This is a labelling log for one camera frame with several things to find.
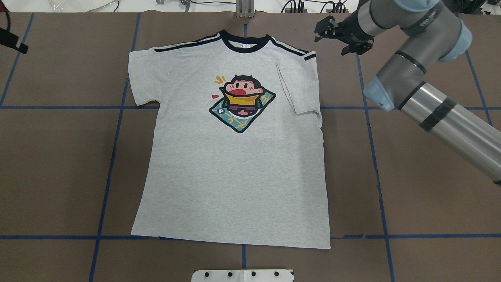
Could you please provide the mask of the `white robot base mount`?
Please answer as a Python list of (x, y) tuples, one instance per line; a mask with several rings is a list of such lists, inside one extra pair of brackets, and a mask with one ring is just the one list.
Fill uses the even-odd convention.
[(192, 282), (294, 282), (289, 269), (227, 269), (200, 270), (191, 277)]

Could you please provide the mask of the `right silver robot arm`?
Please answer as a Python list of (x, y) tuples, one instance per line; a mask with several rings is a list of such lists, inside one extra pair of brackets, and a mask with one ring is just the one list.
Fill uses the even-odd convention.
[(487, 175), (501, 180), (501, 135), (494, 127), (424, 81), (437, 62), (465, 53), (471, 31), (440, 0), (361, 0), (341, 22), (332, 16), (315, 26), (315, 41), (328, 38), (346, 46), (341, 54), (362, 55), (379, 34), (399, 27), (407, 40), (390, 57), (363, 94), (384, 111), (398, 109)]

